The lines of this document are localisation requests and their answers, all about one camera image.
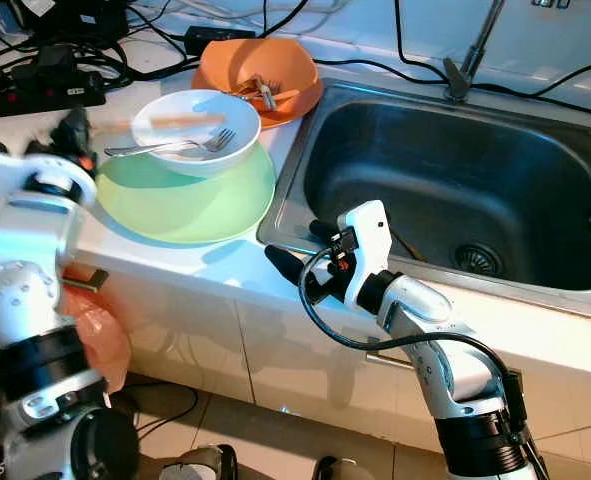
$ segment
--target sink basin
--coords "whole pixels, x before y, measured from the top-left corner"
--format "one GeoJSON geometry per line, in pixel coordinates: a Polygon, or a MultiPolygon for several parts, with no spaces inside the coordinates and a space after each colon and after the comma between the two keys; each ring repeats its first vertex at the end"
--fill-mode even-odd
{"type": "Polygon", "coordinates": [[[261,241],[316,251],[312,219],[335,223],[380,199],[391,229],[425,260],[394,241],[393,270],[549,306],[591,304],[591,128],[325,83],[261,241]]]}

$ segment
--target white plate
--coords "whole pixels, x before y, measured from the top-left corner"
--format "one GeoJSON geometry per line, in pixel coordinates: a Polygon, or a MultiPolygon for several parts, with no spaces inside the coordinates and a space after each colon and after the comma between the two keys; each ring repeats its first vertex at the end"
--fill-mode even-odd
{"type": "Polygon", "coordinates": [[[228,128],[235,132],[231,142],[221,151],[207,152],[201,148],[187,148],[177,153],[159,153],[153,156],[166,168],[197,177],[212,177],[231,168],[251,152],[261,131],[257,111],[247,102],[217,90],[184,90],[158,98],[146,105],[132,122],[133,137],[138,145],[181,140],[205,142],[228,128]],[[153,117],[183,116],[188,114],[223,114],[220,125],[201,127],[152,129],[153,117]]]}

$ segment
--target cabinet handle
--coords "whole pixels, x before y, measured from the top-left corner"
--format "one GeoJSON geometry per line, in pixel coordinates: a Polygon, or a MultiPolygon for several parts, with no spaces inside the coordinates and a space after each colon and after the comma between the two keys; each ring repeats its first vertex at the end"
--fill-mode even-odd
{"type": "Polygon", "coordinates": [[[88,280],[76,280],[74,278],[64,277],[63,282],[70,287],[80,288],[92,293],[98,293],[108,279],[108,272],[102,269],[97,269],[88,280]]]}
{"type": "Polygon", "coordinates": [[[403,368],[404,370],[415,371],[415,367],[408,360],[399,360],[397,358],[387,357],[378,352],[366,352],[366,361],[378,365],[388,365],[389,367],[403,368]]]}

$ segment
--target sink drain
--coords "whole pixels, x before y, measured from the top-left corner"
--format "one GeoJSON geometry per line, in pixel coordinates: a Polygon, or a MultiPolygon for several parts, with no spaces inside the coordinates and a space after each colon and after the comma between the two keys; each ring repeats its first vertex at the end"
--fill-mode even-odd
{"type": "Polygon", "coordinates": [[[465,272],[499,277],[502,274],[502,260],[485,245],[467,244],[455,250],[456,266],[465,272]]]}

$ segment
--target green plate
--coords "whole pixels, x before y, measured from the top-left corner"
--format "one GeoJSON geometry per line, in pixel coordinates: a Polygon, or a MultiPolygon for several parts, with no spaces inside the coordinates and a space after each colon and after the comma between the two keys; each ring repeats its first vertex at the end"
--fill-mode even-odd
{"type": "Polygon", "coordinates": [[[275,173],[259,143],[239,165],[213,178],[172,172],[150,155],[113,158],[97,176],[98,199],[129,230],[176,244],[219,242],[254,227],[275,191],[275,173]]]}

